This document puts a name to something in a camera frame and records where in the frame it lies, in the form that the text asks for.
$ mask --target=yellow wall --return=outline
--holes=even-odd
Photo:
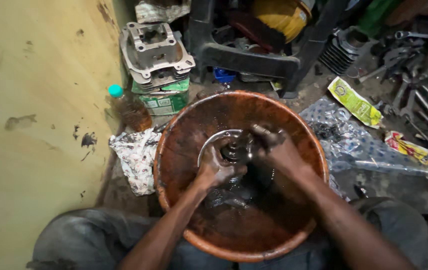
[[[118,126],[104,111],[122,81],[117,23],[129,19],[112,2],[0,0],[0,269],[24,269],[50,219],[94,204]],[[81,148],[87,132],[95,152]]]

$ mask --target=dark skin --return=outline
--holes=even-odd
[[[253,125],[251,132],[261,145],[259,157],[296,183],[306,195],[317,210],[318,221],[337,243],[351,269],[416,269],[399,249],[385,240],[374,226],[316,175],[310,165],[302,160],[285,132],[271,132],[258,125]],[[118,268],[166,269],[175,244],[207,193],[230,177],[244,174],[245,171],[244,166],[223,161],[213,146],[208,148],[192,185],[128,253]]]

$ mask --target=oil bottle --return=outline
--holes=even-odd
[[[151,115],[140,99],[131,91],[124,91],[122,87],[113,84],[109,87],[109,94],[114,98],[114,107],[122,121],[134,131],[141,132],[151,127]]]

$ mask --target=forearm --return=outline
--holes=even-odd
[[[330,190],[312,168],[303,166],[290,169],[287,175],[317,208],[323,227],[337,243],[352,269],[415,269],[378,230]]]
[[[179,201],[121,261],[118,269],[165,269],[177,241],[186,228],[194,210],[205,198],[206,194],[207,187],[204,187],[201,181],[194,181]]]

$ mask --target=grey trousers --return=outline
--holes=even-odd
[[[428,228],[412,207],[388,198],[351,203],[417,266],[427,255]],[[36,270],[111,270],[155,224],[158,218],[117,210],[75,210],[54,218],[43,230],[27,268]],[[204,253],[186,240],[177,244],[169,269],[228,270],[232,262]],[[348,269],[322,228],[290,253],[258,263],[240,263],[241,270]]]

